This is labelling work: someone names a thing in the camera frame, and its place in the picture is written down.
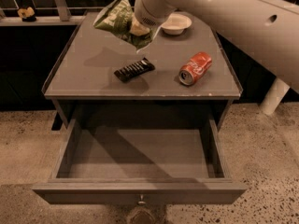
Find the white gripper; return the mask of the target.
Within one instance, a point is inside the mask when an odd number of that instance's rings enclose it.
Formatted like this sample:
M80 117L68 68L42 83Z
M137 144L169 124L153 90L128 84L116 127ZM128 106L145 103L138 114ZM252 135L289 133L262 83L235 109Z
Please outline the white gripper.
M174 11L166 0L135 0L135 16L129 32L136 36L146 35L150 32L148 27L160 27Z

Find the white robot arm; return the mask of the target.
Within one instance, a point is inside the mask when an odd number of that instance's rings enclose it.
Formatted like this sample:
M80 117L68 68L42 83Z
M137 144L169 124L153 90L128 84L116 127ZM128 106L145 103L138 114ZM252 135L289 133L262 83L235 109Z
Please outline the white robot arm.
M298 6L283 0L135 0L135 17L159 27L175 10L197 17L276 76L260 108L277 109L299 90Z

